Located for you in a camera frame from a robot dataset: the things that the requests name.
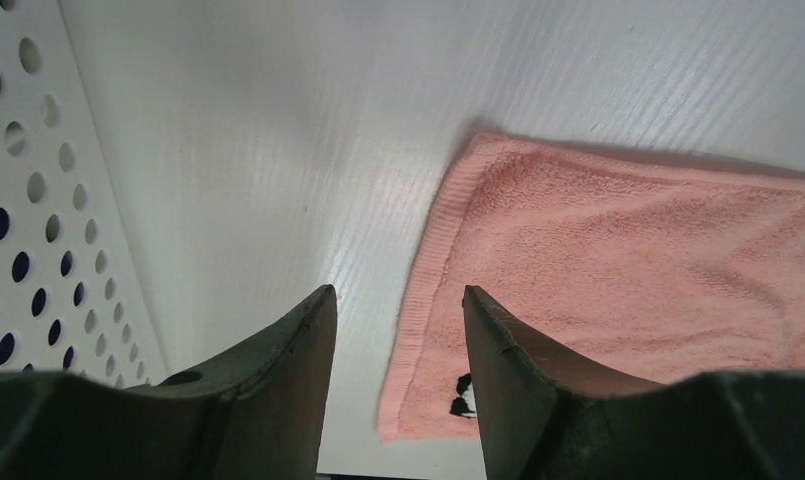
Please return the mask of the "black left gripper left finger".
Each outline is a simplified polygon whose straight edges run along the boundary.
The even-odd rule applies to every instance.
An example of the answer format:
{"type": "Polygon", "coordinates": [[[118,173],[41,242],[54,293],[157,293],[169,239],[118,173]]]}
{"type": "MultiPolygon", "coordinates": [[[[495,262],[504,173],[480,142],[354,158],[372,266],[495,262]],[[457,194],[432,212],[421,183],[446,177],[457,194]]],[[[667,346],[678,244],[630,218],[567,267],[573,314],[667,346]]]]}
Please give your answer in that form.
{"type": "Polygon", "coordinates": [[[324,285],[157,385],[0,373],[0,479],[311,479],[336,331],[324,285]]]}

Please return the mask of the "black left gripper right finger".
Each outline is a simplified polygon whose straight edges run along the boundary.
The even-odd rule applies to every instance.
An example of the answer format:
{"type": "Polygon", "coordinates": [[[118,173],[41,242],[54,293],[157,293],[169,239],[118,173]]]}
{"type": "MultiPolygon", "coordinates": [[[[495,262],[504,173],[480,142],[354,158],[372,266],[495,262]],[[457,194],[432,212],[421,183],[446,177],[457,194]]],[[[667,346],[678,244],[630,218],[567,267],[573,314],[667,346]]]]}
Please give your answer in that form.
{"type": "Polygon", "coordinates": [[[805,370],[663,385],[568,348],[478,286],[463,298],[491,479],[805,479],[805,370]]]}

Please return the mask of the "pink towel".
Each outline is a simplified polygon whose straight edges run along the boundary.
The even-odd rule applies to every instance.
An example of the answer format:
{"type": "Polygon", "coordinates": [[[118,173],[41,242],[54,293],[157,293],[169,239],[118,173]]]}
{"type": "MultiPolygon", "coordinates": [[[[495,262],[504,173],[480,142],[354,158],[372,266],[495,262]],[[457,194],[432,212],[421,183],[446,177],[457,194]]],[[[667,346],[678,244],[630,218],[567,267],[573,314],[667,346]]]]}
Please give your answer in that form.
{"type": "Polygon", "coordinates": [[[805,368],[805,175],[480,133],[432,204],[381,394],[383,441],[471,438],[478,285],[615,369],[805,368]]]}

